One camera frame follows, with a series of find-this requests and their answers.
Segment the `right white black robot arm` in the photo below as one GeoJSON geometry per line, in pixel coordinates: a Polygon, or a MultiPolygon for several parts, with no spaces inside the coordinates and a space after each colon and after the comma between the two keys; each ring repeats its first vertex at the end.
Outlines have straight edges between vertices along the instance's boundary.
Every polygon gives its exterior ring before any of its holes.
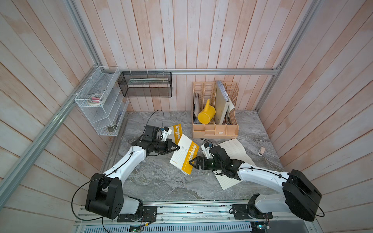
{"type": "Polygon", "coordinates": [[[278,172],[232,159],[221,146],[208,151],[209,156],[197,156],[189,161],[195,169],[210,170],[223,177],[247,181],[277,191],[273,195],[254,194],[246,204],[232,205],[235,219],[270,219],[274,212],[292,213],[312,222],[317,217],[322,199],[320,191],[298,170],[278,172]]]}

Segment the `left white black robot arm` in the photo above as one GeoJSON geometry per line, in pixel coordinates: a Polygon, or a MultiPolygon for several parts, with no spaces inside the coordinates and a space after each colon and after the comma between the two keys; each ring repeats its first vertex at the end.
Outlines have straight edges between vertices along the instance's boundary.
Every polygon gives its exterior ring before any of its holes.
{"type": "Polygon", "coordinates": [[[133,221],[143,219],[143,201],[125,197],[123,185],[136,166],[148,156],[169,154],[180,149],[170,138],[172,134],[172,129],[168,127],[145,126],[143,134],[112,168],[91,177],[85,209],[109,219],[122,216],[133,221]]]}

